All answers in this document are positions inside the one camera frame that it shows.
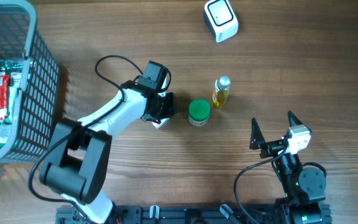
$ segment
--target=small container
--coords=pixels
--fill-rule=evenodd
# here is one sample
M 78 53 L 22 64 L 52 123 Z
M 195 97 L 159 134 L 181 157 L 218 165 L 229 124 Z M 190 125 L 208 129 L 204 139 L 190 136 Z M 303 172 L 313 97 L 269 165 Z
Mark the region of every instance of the small container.
M 204 126 L 211 114 L 211 106 L 204 99 L 193 100 L 189 106 L 190 124 L 201 127 Z
M 222 76 L 219 80 L 215 81 L 215 90 L 212 95 L 212 102 L 214 108 L 224 108 L 224 105 L 227 101 L 227 97 L 229 96 L 230 84 L 230 78 L 227 76 Z

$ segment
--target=green cap jar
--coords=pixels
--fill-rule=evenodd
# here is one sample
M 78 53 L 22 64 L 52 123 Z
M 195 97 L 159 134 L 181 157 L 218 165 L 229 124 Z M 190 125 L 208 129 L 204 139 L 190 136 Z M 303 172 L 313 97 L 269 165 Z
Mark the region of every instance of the green cap jar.
M 189 106 L 190 124 L 200 127 L 207 123 L 211 114 L 211 106 L 204 99 L 193 100 Z

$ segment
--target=wooden surface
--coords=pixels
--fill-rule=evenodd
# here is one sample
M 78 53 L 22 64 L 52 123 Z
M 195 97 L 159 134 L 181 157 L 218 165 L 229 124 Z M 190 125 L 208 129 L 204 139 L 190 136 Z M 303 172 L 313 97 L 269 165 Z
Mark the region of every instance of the wooden surface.
M 358 223 L 358 1 L 235 1 L 239 32 L 217 44 L 203 1 L 39 5 L 39 29 L 60 63 L 58 117 L 78 119 L 115 96 L 94 64 L 124 55 L 142 69 L 149 60 L 172 71 L 178 114 L 162 129 L 136 121 L 112 144 L 104 191 L 118 205 L 234 202 L 236 174 L 259 162 L 249 147 L 256 117 L 268 141 L 288 128 L 292 110 L 313 130 L 303 162 L 328 170 L 326 202 L 334 223 Z M 117 83 L 138 75 L 110 60 L 100 71 Z M 227 108 L 191 126 L 191 100 L 211 101 L 214 80 L 232 78 Z M 60 204 L 27 190 L 30 164 L 0 165 L 0 223 L 53 223 Z M 57 197 L 37 183 L 37 190 Z M 239 181 L 241 200 L 283 197 L 270 166 Z

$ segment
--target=red package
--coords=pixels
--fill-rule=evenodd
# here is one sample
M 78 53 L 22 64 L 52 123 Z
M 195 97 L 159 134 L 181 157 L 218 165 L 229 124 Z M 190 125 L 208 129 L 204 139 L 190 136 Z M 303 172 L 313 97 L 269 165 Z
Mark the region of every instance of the red package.
M 8 117 L 9 75 L 0 75 L 0 121 Z

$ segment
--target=green lid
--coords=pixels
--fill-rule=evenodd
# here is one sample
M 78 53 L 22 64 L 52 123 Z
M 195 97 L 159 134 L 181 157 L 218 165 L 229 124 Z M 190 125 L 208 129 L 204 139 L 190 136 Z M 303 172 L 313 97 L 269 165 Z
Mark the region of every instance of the green lid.
M 211 113 L 211 106 L 204 99 L 193 100 L 189 106 L 189 115 L 195 121 L 204 121 Z

